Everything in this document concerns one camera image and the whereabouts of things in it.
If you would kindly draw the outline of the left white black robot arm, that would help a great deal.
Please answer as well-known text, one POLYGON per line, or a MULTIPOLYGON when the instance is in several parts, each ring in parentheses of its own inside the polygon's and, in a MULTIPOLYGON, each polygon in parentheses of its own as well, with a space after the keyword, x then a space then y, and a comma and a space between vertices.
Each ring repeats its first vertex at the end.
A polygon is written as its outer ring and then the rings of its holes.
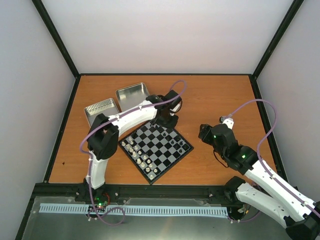
POLYGON ((181 94, 170 90, 165 96, 150 95, 138 105, 118 114, 105 116, 100 113, 79 149, 89 155, 89 165, 85 180, 88 184, 86 195, 92 201, 103 198, 105 173, 108 160, 116 153, 119 137, 129 129, 154 120, 159 126, 172 129, 179 117, 176 108, 181 105, 181 94))

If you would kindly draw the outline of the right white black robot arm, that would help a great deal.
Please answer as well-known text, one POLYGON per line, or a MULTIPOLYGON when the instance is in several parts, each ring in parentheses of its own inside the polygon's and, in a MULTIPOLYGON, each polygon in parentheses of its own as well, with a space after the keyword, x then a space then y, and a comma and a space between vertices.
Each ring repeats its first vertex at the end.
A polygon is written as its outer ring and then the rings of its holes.
POLYGON ((220 123, 215 126, 201 124, 199 139, 213 147, 221 164, 231 168, 258 184, 251 186, 240 177, 226 184, 225 197, 230 202, 248 204, 279 223, 292 240, 314 240, 320 234, 320 204, 298 192, 273 171, 249 146, 241 145, 232 127, 220 123))

